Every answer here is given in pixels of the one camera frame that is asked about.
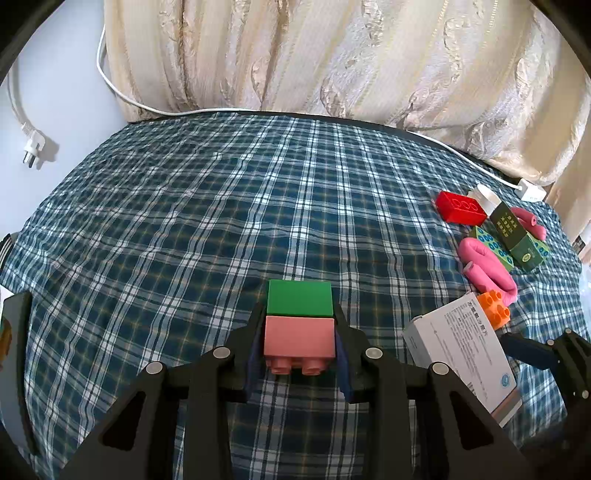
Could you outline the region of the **orange building block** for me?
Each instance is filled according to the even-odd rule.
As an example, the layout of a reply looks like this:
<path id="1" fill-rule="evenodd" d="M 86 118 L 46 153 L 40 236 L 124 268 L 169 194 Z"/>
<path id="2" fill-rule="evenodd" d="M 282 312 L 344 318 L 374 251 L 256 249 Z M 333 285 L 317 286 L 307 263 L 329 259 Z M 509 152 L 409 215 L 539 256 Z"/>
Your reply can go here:
<path id="1" fill-rule="evenodd" d="M 477 296 L 477 300 L 494 330 L 499 330 L 510 321 L 510 310 L 504 304 L 499 291 L 490 290 L 482 293 Z"/>

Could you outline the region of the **white medicine box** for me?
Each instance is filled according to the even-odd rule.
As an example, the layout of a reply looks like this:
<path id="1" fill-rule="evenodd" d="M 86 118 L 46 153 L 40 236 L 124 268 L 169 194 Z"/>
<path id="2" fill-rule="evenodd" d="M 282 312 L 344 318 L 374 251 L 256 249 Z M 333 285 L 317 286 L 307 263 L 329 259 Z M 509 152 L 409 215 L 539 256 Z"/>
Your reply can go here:
<path id="1" fill-rule="evenodd" d="M 475 294 L 416 317 L 403 335 L 417 366 L 447 364 L 500 426 L 521 408 L 509 361 Z"/>

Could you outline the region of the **pink foam roller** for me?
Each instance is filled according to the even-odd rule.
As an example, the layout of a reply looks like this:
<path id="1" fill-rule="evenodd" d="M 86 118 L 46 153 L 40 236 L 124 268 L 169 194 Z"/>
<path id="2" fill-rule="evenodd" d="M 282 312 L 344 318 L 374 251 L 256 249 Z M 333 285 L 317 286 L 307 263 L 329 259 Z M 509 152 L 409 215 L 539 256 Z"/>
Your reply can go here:
<path id="1" fill-rule="evenodd" d="M 460 242 L 458 253 L 465 264 L 463 274 L 480 293 L 496 290 L 501 293 L 506 306 L 518 300 L 517 284 L 487 245 L 476 238 L 466 237 Z"/>
<path id="2" fill-rule="evenodd" d="M 547 230 L 543 225 L 538 223 L 538 219 L 535 214 L 519 207 L 511 207 L 510 210 L 516 216 L 520 224 L 532 236 L 540 241 L 546 241 Z"/>

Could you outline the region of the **dark green tea box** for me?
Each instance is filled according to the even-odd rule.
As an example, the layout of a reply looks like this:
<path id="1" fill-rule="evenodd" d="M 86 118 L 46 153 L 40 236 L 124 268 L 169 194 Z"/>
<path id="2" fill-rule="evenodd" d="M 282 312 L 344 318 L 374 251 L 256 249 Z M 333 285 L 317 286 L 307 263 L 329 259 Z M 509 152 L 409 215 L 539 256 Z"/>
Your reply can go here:
<path id="1" fill-rule="evenodd" d="M 540 266 L 544 259 L 540 257 L 533 244 L 533 236 L 520 224 L 510 208 L 502 202 L 489 218 L 516 265 L 526 272 L 531 272 Z"/>

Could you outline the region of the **green and pink block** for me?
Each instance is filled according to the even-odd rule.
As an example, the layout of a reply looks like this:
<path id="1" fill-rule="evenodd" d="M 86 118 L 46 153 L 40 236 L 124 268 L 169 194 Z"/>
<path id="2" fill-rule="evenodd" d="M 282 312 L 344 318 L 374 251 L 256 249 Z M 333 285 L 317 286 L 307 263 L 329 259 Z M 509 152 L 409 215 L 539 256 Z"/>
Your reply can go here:
<path id="1" fill-rule="evenodd" d="M 263 356 L 274 375 L 318 376 L 335 359 L 332 285 L 273 279 L 267 289 Z"/>

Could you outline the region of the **green dotted block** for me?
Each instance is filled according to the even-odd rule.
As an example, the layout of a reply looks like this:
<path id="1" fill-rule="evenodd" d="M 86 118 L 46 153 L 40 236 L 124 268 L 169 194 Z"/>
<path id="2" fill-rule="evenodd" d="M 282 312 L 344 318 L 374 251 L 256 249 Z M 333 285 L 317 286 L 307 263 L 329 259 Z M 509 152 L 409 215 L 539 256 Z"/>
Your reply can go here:
<path id="1" fill-rule="evenodd" d="M 546 259 L 550 256 L 551 250 L 544 241 L 539 240 L 536 237 L 533 237 L 532 241 L 541 258 Z"/>
<path id="2" fill-rule="evenodd" d="M 469 236 L 476 238 L 485 244 L 496 255 L 508 272 L 514 270 L 515 263 L 513 257 L 495 236 L 479 226 L 474 226 L 470 231 Z"/>

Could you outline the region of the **white plastic jar lid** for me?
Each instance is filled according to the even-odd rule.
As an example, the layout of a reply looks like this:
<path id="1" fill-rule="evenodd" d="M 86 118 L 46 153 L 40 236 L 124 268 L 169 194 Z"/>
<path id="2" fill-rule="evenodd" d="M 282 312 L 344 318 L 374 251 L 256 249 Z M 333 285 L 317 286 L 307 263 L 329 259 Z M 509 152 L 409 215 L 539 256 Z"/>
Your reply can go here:
<path id="1" fill-rule="evenodd" d="M 471 189 L 468 193 L 468 197 L 476 200 L 488 216 L 490 216 L 502 203 L 499 196 L 484 184 L 478 184 Z"/>

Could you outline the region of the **red building block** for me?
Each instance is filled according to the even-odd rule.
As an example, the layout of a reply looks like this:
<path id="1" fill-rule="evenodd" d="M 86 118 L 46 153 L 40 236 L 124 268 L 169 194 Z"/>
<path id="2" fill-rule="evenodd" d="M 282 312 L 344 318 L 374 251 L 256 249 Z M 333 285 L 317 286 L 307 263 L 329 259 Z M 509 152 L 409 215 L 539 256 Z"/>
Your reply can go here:
<path id="1" fill-rule="evenodd" d="M 447 223 L 481 226 L 487 219 L 485 210 L 475 199 L 448 191 L 439 193 L 436 207 Z"/>

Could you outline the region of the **blue plaid tablecloth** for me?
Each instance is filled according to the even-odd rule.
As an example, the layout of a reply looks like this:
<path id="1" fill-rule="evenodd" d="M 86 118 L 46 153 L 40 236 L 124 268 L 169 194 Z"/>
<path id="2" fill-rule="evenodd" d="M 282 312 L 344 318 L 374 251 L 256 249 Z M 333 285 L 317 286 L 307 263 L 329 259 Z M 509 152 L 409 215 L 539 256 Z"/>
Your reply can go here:
<path id="1" fill-rule="evenodd" d="M 408 323 L 471 290 L 468 228 L 436 197 L 486 182 L 362 122 L 214 113 L 120 130 L 40 204 L 2 269 L 33 297 L 27 462 L 57 478 L 147 363 L 221 345 L 272 279 L 331 283 L 349 323 L 408 362 Z"/>

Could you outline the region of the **white power strip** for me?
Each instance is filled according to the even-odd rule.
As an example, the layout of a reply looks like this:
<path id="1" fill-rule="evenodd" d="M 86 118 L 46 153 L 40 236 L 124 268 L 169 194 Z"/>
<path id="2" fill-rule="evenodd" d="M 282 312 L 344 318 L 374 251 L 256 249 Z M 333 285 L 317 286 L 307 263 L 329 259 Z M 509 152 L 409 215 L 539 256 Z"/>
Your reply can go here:
<path id="1" fill-rule="evenodd" d="M 547 192 L 543 187 L 535 185 L 524 178 L 518 182 L 516 193 L 522 201 L 531 203 L 543 202 L 547 196 Z"/>

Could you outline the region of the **cream patterned curtain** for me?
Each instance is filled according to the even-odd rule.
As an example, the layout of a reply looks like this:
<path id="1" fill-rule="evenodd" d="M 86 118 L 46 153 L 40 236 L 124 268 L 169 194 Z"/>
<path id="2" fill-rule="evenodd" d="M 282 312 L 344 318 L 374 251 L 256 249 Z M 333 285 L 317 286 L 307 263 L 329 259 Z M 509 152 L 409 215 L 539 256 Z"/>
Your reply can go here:
<path id="1" fill-rule="evenodd" d="M 418 131 L 590 221 L 590 77 L 529 1 L 107 1 L 110 77 L 152 110 L 290 111 Z"/>

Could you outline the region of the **white wall plug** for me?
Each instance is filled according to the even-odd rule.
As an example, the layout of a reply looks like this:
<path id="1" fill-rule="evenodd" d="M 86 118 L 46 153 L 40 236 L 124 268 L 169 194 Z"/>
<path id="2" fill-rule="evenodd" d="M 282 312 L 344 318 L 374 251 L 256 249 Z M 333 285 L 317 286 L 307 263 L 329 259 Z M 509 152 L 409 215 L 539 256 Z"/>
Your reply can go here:
<path id="1" fill-rule="evenodd" d="M 18 102 L 16 95 L 16 85 L 13 79 L 13 68 L 10 68 L 7 74 L 6 91 L 12 113 L 20 125 L 21 131 L 26 136 L 23 163 L 29 169 L 31 169 L 39 159 L 40 154 L 45 147 L 46 137 L 29 121 L 28 117 L 22 110 L 20 103 Z"/>

